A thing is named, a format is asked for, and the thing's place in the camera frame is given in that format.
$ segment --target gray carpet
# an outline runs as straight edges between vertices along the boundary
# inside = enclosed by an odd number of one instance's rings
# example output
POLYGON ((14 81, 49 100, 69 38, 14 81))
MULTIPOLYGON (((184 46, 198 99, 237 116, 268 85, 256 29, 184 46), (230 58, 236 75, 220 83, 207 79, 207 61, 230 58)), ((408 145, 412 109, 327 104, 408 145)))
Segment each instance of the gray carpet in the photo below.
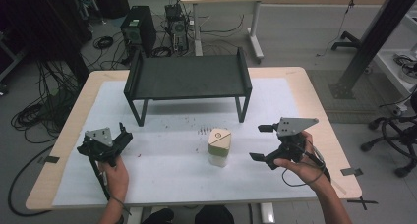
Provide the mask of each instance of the gray carpet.
POLYGON ((366 124, 378 117, 391 116, 388 109, 378 107, 385 103, 372 86, 370 76, 362 75, 355 84, 352 89, 354 99, 335 99, 328 84, 336 84, 343 71, 310 70, 307 73, 332 123, 366 124))

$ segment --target hand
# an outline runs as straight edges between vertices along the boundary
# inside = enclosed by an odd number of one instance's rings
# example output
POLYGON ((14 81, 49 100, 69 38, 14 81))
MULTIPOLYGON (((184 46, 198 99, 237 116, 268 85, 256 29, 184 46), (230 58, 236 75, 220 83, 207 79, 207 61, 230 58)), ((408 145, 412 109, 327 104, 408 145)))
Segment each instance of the hand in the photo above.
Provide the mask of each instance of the hand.
MULTIPOLYGON (((301 132, 301 134, 306 138, 306 151, 314 154, 312 135, 305 131, 301 132)), ((304 156, 299 163, 294 163, 283 158, 277 158, 273 160, 273 163, 280 167, 287 168, 297 174, 301 180, 308 184, 315 192, 320 188, 325 188, 328 187, 328 185, 331 185, 322 170, 308 156, 304 156)))
POLYGON ((110 195, 124 202, 129 186, 129 174, 122 157, 117 156, 115 167, 111 167, 108 163, 99 163, 98 166, 106 173, 110 195))

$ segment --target person's leg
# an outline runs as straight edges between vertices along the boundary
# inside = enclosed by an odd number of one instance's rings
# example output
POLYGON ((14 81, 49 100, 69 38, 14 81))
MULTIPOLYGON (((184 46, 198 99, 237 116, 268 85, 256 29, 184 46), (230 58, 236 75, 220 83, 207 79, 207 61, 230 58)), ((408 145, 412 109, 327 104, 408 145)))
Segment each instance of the person's leg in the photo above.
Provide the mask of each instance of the person's leg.
POLYGON ((195 224, 234 224, 233 215, 224 205, 207 205, 197 213, 195 224))
POLYGON ((169 208, 163 208, 150 215, 142 224, 169 224, 174 219, 174 212, 169 208))

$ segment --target gray floor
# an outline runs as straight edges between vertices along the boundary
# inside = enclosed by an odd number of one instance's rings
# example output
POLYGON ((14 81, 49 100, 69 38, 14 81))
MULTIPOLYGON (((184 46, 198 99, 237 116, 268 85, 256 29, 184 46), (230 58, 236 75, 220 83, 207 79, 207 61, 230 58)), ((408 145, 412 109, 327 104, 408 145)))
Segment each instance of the gray floor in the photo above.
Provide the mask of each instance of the gray floor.
MULTIPOLYGON (((161 7, 167 4, 168 0, 165 3, 156 1, 150 6, 155 13, 153 19, 159 24, 160 21, 157 19, 160 17, 157 14, 163 10, 161 7)), ((146 0, 130 0, 131 5, 146 2, 146 0)), ((258 38, 266 57, 261 64, 258 64, 258 60, 254 58, 246 35, 246 28, 250 26, 252 18, 250 15, 245 16, 244 28, 230 37, 204 35, 204 51, 205 54, 227 54, 235 52, 235 46, 243 46, 248 65, 254 68, 301 66, 315 70, 344 70, 355 51, 353 49, 326 51, 326 47, 337 37, 345 9, 344 6, 263 6, 258 26, 258 38), (324 53, 326 53, 325 56, 316 56, 324 53)), ((347 14, 343 29, 360 37, 378 9, 379 7, 375 6, 355 7, 347 14)), ((203 26, 206 29, 234 28, 240 22, 238 16, 202 18, 202 21, 204 20, 207 20, 203 26)), ((120 23, 120 21, 108 21, 105 26, 93 25, 93 38, 118 32, 118 22, 120 23)), ((395 46, 415 41, 415 37, 410 38, 407 34, 397 35, 387 44, 395 46)), ((111 60, 115 48, 114 45, 101 60, 111 60)), ((82 53, 90 62, 93 62, 99 55, 90 43, 86 44, 82 53)), ((94 66, 91 69, 99 69, 99 67, 94 66)), ((389 82, 385 81, 378 80, 375 83, 379 86, 378 90, 382 97, 387 99, 400 97, 395 90, 391 90, 392 86, 389 82)), ((0 147, 3 154, 0 166, 0 174, 3 176, 0 188, 0 223, 94 223, 102 211, 100 208, 60 210, 36 217, 19 217, 13 214, 7 206, 7 194, 16 174, 36 154, 53 144, 53 142, 29 143, 25 140, 23 132, 16 131, 9 124, 16 113, 39 97, 37 82, 37 68, 29 60, 24 61, 3 81, 8 85, 10 93, 0 98, 0 118, 2 119, 0 147)), ((353 222, 417 223, 415 211, 417 208, 417 171, 403 179, 395 177, 392 173, 393 169, 406 164, 407 160, 387 144, 382 143, 369 153, 360 151, 359 145, 378 137, 381 134, 379 130, 372 132, 365 124, 332 124, 332 126, 351 167, 360 168, 364 172, 364 175, 357 178, 363 191, 363 199, 378 203, 366 204, 367 210, 365 210, 360 203, 344 200, 343 203, 353 222)), ((32 140, 48 138, 41 126, 28 131, 28 137, 32 140)), ((23 173, 14 189, 13 204, 21 212, 30 213, 25 209, 25 202, 42 168, 42 165, 36 161, 23 173)), ((235 217, 236 223, 250 223, 247 204, 227 205, 227 207, 235 217)), ((277 202, 273 207, 276 223, 324 223, 317 201, 277 202)), ((178 206, 173 209, 176 213, 174 223, 188 224, 194 223, 194 215, 200 207, 178 206)), ((253 204, 252 209, 254 223, 261 223, 259 206, 253 204)))

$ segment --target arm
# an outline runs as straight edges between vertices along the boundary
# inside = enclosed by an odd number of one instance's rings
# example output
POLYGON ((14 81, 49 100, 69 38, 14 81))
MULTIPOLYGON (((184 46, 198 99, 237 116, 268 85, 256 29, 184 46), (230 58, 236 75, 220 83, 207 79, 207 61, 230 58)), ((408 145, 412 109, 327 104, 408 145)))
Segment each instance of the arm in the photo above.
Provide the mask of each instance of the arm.
MULTIPOLYGON (((307 132, 303 132, 303 136, 306 137, 306 150, 314 154, 313 137, 307 132)), ((322 171, 315 166, 310 158, 305 156, 300 163, 293 163, 281 158, 275 159, 273 162, 280 167, 291 170, 307 184, 320 176, 317 181, 310 183, 309 186, 319 199, 326 223, 352 223, 330 181, 323 174, 321 176, 322 171)))
POLYGON ((123 212, 123 205, 119 201, 125 201, 129 186, 129 174, 120 156, 116 158, 116 167, 111 167, 108 163, 101 163, 100 167, 106 173, 111 198, 98 223, 114 224, 119 221, 123 212))

